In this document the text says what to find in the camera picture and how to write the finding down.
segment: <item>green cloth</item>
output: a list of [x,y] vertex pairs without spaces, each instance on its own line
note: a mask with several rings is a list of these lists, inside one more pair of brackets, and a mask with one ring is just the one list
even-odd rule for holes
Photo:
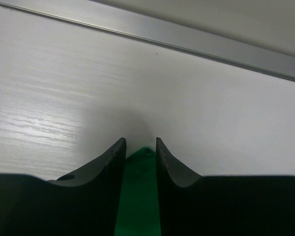
[[126,159],[115,236],[160,236],[155,152],[148,147]]

